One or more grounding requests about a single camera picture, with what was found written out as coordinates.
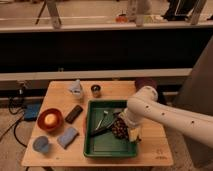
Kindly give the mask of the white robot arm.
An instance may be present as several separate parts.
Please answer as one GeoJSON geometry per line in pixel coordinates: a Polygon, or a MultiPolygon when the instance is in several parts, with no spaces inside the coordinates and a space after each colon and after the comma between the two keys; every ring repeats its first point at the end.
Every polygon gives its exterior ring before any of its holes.
{"type": "Polygon", "coordinates": [[[142,118],[148,118],[176,129],[213,148],[213,117],[173,108],[157,102],[158,93],[144,86],[127,100],[125,119],[129,127],[137,127],[142,118]]]}

